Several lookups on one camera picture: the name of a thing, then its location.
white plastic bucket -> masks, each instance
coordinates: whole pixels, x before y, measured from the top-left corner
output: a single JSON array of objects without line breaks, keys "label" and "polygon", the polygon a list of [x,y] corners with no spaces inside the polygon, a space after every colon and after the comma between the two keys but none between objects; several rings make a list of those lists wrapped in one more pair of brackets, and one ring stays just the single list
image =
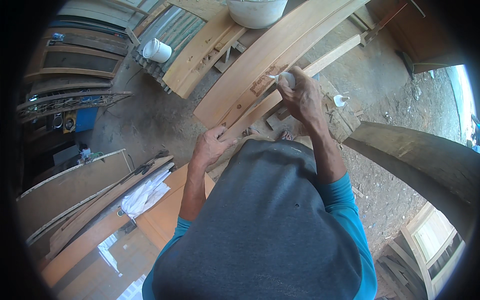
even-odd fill
[{"label": "white plastic bucket", "polygon": [[282,17],[287,0],[227,0],[232,19],[243,27],[265,28]]},{"label": "white plastic bucket", "polygon": [[144,47],[143,56],[146,60],[165,62],[170,58],[170,55],[172,55],[172,48],[156,38],[149,41]]}]

man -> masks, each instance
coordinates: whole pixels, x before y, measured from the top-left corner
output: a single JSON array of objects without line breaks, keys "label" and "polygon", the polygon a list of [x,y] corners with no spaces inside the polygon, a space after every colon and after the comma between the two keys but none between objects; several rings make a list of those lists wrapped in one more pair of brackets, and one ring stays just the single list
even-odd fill
[{"label": "man", "polygon": [[324,95],[300,68],[290,72],[295,88],[285,79],[277,88],[311,143],[287,133],[276,142],[244,138],[207,201],[205,170],[237,140],[219,142],[224,127],[202,134],[178,226],[144,282],[144,299],[374,298],[373,261],[323,117]]}]

blue shirt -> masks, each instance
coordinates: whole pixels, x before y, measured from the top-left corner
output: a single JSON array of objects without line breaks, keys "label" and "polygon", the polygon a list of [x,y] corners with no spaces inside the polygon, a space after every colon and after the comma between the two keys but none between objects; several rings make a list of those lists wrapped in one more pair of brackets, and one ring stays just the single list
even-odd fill
[{"label": "blue shirt", "polygon": [[[324,202],[325,211],[331,214],[335,220],[350,234],[360,253],[362,278],[360,288],[354,299],[374,299],[377,292],[377,279],[370,254],[365,231],[360,221],[358,207],[355,205],[355,198],[348,173],[334,183],[323,184],[318,187],[319,194]],[[177,242],[192,224],[178,217],[177,227],[173,238],[165,245],[160,252],[160,257],[170,246]],[[146,277],[142,289],[145,300],[153,300],[152,291],[153,271]]]}]

concrete floor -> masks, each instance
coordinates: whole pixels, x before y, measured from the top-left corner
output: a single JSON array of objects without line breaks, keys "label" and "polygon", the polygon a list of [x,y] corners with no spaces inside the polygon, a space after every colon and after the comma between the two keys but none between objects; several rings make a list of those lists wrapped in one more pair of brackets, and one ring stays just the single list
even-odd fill
[{"label": "concrete floor", "polygon": [[[314,61],[359,33],[361,31],[354,24],[345,20],[305,57]],[[361,120],[408,127],[460,142],[458,112],[446,71],[436,71],[435,79],[423,73],[415,75],[412,80],[395,54],[396,48],[384,29],[367,47],[355,47],[322,73],[339,92],[348,92],[346,96],[358,100],[350,105],[354,111],[364,111],[359,116]],[[220,75],[215,69],[210,70],[185,100],[174,93],[167,95],[160,84],[143,73],[128,56],[113,89],[132,91],[135,96],[119,102],[108,112],[101,108],[95,128],[82,132],[78,139],[95,152],[108,153],[126,148],[135,166],[165,148],[175,156],[174,161],[180,167],[190,160],[198,134],[206,130],[193,116],[193,110]],[[302,132],[302,126],[296,120],[277,131],[272,131],[264,120],[257,121],[255,126],[262,134],[271,137],[283,129],[291,130],[294,135]],[[364,198],[357,199],[357,205],[375,260],[382,247],[415,216],[425,200],[362,155],[346,146],[339,146],[339,150],[352,185],[365,194]],[[231,152],[225,153],[218,164],[228,160]]]}]

corrugated metal sheet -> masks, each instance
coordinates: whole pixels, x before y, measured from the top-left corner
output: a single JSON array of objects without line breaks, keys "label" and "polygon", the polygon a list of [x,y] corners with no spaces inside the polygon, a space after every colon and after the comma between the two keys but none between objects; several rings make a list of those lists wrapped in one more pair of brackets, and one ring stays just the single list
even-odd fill
[{"label": "corrugated metal sheet", "polygon": [[[162,80],[163,75],[165,75],[165,72],[183,48],[185,48],[204,25],[205,22],[199,17],[173,6],[162,17],[151,24],[141,35],[141,43],[137,49],[134,50],[136,53],[133,54],[133,59],[138,62],[148,74],[152,75],[155,80],[165,88],[165,91],[171,93],[169,87]],[[143,48],[146,43],[154,37],[172,48],[172,55],[164,63],[143,58]]]}]

